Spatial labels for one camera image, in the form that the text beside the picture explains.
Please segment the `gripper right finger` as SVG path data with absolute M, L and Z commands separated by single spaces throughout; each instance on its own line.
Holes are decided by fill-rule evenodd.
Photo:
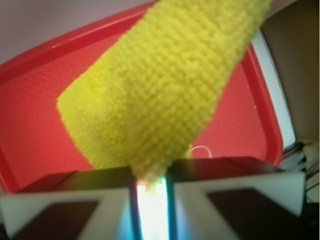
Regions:
M 252 157 L 182 159 L 167 171 L 171 240 L 303 240 L 305 175 Z

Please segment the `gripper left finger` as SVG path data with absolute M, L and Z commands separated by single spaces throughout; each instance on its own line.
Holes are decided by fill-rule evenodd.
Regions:
M 128 167 L 46 175 L 0 198 L 11 240 L 138 240 L 136 179 Z

